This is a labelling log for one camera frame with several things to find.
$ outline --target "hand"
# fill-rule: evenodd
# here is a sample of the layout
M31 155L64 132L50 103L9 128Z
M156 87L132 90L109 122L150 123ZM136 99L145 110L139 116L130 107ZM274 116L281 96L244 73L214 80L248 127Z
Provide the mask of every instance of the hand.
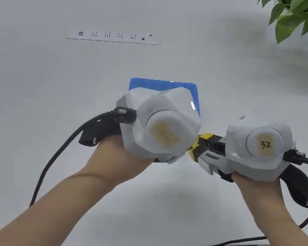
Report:
M122 137L115 135L100 142L81 173L104 179L114 188L138 176L153 161L153 159L139 159L126 151Z
M293 222L283 199L280 179L274 182L255 181L240 174L233 174L257 226L264 232L272 223L280 220Z

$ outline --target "white power strip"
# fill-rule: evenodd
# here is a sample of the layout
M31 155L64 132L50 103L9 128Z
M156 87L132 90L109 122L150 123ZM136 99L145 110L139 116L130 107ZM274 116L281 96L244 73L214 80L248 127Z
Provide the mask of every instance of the white power strip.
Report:
M70 34L68 39L92 40L104 42L133 43L160 45L152 33L126 33L126 32L106 32L93 29L76 30Z

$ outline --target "number sticker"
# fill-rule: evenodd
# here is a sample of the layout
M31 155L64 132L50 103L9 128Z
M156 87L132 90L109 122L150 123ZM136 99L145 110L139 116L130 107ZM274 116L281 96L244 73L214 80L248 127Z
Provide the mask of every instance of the number sticker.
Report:
M261 157L274 156L273 136L271 134L261 134L257 137L259 155Z
M155 124L150 132L166 148L171 148L180 143L180 138L169 129L164 121Z

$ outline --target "power strip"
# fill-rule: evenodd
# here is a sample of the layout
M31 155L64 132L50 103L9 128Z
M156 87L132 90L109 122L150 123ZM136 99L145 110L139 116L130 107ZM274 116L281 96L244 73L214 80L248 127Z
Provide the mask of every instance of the power strip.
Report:
M79 29L73 31L69 35L68 39L147 44L147 45L161 44L160 42L155 40L154 34L152 33L107 32L95 29L81 29L81 30Z

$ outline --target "black cable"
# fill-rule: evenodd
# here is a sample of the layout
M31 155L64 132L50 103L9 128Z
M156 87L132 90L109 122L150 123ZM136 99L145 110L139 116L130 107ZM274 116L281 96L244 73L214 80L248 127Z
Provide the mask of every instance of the black cable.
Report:
M308 159L306 158L303 161L303 163L308 164ZM307 225L308 225L308 217L307 217L307 219L304 220L303 223L301 223L299 225L299 228L303 229ZM267 237L265 237L265 236L262 236L262 237L249 237L249 238L243 238L243 239L238 239L238 240L231 240L231 241L223 242L223 243L220 243L220 244L214 244L212 246L226 246L226 245L229 245L229 244L232 244L232 243L251 242L251 241L259 241L259 240L266 240L266 239L267 239Z
M52 166L52 164L55 162L55 160L60 156L60 154L67 148L67 146L69 146L69 144L85 129L85 127L88 124L91 124L95 121L98 121L104 117L108 117L108 116L112 116L115 115L115 113L113 111L110 112L106 112L103 114L100 114L94 118L92 118L91 120L88 120L87 122L85 122L82 126L80 126L75 132L72 133L72 135L65 141L65 143L57 150L57 152L53 155L53 157L49 160L49 162L46 164L45 168L43 169L40 178L36 184L33 196L32 196L32 200L30 203L30 206L32 206L35 201L36 201L36 197L39 193L40 187L42 185L42 182L49 170L49 168Z

